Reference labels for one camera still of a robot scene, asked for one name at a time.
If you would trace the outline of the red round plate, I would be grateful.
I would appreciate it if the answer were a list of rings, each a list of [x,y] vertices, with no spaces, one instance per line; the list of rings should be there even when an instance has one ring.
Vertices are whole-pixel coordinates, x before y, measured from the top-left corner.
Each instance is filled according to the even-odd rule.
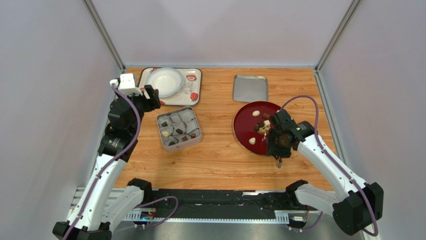
[[[264,127],[264,121],[278,111],[284,110],[278,105],[268,101],[255,101],[243,106],[235,115],[233,120],[233,131],[239,143],[252,153],[261,156],[267,155],[267,139],[272,127]],[[252,116],[253,111],[260,111],[259,116]],[[263,119],[262,115],[269,114],[269,119]],[[256,138],[256,143],[251,145],[250,138]]]

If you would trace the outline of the silver tin lid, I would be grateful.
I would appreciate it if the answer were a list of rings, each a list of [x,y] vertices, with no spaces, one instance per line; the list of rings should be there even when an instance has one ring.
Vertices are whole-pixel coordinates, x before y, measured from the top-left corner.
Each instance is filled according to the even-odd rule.
[[[233,80],[232,98],[236,102],[268,101],[268,80],[264,76],[237,74]]]

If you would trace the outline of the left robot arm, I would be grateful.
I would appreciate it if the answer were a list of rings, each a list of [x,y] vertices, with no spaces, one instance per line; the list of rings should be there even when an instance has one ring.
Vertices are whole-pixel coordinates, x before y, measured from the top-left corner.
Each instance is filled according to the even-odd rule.
[[[138,143],[144,114],[161,107],[159,91],[151,85],[125,94],[111,85],[116,98],[109,106],[108,124],[97,150],[93,172],[66,221],[52,230],[59,240],[110,240],[117,226],[151,194],[152,185],[135,178],[111,204],[107,200]]]

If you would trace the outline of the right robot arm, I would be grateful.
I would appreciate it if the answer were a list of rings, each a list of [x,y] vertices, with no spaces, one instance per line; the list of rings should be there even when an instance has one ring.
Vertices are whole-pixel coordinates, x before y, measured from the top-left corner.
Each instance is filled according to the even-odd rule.
[[[363,231],[383,216],[384,190],[376,182],[367,183],[348,168],[325,144],[313,125],[296,123],[286,110],[269,118],[266,153],[275,158],[278,168],[284,158],[297,151],[308,159],[332,186],[319,189],[306,180],[298,180],[285,189],[285,200],[292,208],[313,207],[333,217],[347,235]]]

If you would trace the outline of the metal tongs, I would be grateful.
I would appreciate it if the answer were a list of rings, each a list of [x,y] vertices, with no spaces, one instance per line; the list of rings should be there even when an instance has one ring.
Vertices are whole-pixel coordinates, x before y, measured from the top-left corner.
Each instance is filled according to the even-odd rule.
[[[283,160],[280,156],[275,156],[274,162],[275,162],[275,165],[278,169],[280,169],[282,167]]]

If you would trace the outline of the square chocolate tin box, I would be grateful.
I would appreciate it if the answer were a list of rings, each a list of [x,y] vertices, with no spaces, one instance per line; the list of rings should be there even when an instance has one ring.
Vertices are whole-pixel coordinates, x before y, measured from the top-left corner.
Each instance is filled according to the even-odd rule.
[[[161,143],[172,153],[202,142],[202,131],[194,109],[185,106],[156,117]]]

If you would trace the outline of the white chocolate piece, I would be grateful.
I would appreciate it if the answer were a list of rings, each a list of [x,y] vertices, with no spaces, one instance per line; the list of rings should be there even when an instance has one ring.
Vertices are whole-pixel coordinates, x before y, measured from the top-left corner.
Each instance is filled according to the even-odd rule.
[[[168,131],[162,131],[161,135],[165,138],[169,137],[170,133]]]

